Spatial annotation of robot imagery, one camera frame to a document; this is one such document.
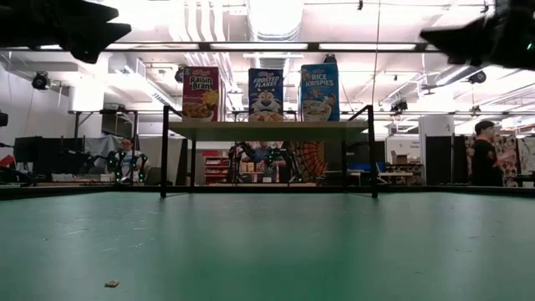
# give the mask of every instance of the white wall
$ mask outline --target white wall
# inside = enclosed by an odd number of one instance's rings
[[[53,91],[41,93],[31,83],[9,74],[0,64],[0,110],[9,114],[9,124],[0,128],[0,142],[12,145],[16,137],[40,135],[72,137],[74,116],[68,114],[69,98]],[[12,154],[0,149],[0,159]]]
[[[420,138],[416,136],[398,137],[391,136],[385,139],[386,161],[392,163],[392,151],[396,155],[407,155],[408,158],[417,159],[421,157]]]

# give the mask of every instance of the raisin bran box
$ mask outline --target raisin bran box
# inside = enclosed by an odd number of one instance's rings
[[[182,98],[183,121],[217,121],[219,69],[185,67]]]

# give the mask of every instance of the cereal bowl image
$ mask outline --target cereal bowl image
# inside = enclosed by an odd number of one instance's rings
[[[257,122],[257,121],[283,121],[284,118],[275,112],[270,111],[263,111],[263,112],[257,112],[249,115],[249,121],[251,122]]]
[[[305,100],[303,102],[304,121],[327,121],[331,116],[331,107],[324,102]]]
[[[182,105],[182,121],[209,122],[214,111],[204,104],[185,103]]]

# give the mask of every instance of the computer monitor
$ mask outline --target computer monitor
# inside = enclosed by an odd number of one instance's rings
[[[43,137],[15,138],[13,155],[15,161],[20,163],[34,163],[38,160],[39,145]]]

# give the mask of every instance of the debris on floor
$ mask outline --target debris on floor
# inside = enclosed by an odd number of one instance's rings
[[[119,281],[112,280],[112,281],[107,282],[104,286],[106,288],[116,288],[118,285],[119,285]]]

